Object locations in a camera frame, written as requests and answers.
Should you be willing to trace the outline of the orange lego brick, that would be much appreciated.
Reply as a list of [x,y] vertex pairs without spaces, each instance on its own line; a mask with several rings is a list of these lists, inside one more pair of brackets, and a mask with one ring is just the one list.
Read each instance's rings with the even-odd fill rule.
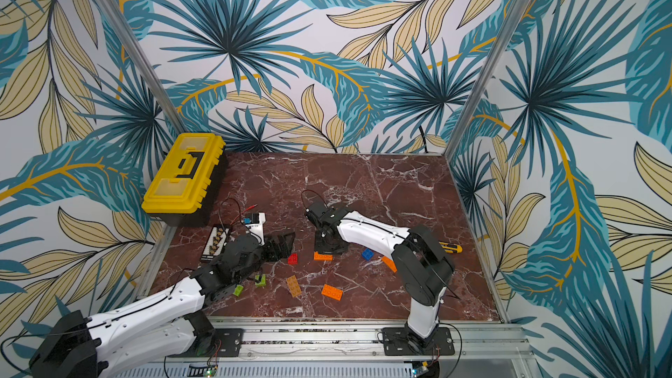
[[381,260],[389,269],[391,269],[394,273],[397,273],[397,266],[390,258],[383,257]]
[[332,285],[324,285],[321,294],[325,297],[328,297],[329,299],[341,301],[344,292],[343,290],[333,287]]
[[333,255],[327,255],[327,254],[321,254],[319,252],[314,252],[313,253],[313,259],[315,261],[321,261],[321,262],[331,262],[334,260]]

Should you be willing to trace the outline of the blue square lego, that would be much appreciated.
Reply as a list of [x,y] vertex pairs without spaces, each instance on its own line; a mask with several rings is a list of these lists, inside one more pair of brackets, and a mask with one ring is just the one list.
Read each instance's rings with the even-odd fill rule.
[[366,250],[364,250],[364,252],[362,252],[362,257],[367,261],[371,260],[373,258],[373,256],[374,256],[374,252],[372,250],[370,250],[369,248],[367,248]]

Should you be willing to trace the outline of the orange lego brick front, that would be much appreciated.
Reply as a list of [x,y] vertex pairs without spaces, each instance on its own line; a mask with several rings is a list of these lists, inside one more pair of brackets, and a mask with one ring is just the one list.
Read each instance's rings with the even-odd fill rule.
[[332,285],[324,285],[321,294],[325,297],[328,297],[329,299],[341,301],[344,292],[343,290],[333,287]]

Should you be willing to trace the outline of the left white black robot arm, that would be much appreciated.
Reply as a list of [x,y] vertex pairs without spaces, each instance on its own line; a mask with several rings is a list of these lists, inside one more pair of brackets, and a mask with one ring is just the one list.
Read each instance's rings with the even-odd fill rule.
[[266,263],[288,257],[296,235],[285,232],[260,241],[238,236],[220,255],[175,285],[133,304],[84,317],[62,317],[29,361],[35,377],[112,377],[191,347],[215,346],[205,308],[232,295]]

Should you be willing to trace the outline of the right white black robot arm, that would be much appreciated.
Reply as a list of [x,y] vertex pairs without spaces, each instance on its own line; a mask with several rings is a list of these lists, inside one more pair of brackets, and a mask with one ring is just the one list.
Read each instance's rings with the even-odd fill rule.
[[435,334],[439,327],[439,308],[454,265],[428,227],[396,227],[370,219],[347,206],[327,206],[320,201],[304,212],[316,229],[315,250],[318,252],[341,254],[354,243],[390,259],[411,297],[406,321],[409,334],[423,343]]

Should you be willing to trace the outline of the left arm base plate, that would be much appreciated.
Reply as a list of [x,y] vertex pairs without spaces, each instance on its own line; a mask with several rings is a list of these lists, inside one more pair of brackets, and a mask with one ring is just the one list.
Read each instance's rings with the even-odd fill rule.
[[238,357],[243,343],[241,328],[217,328],[198,335],[192,346],[171,358]]

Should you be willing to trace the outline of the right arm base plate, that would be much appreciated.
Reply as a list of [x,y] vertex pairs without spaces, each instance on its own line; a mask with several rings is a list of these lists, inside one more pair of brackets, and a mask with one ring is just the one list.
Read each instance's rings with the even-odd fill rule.
[[448,328],[437,327],[427,338],[421,338],[409,327],[381,329],[381,344],[386,356],[449,356],[456,353]]

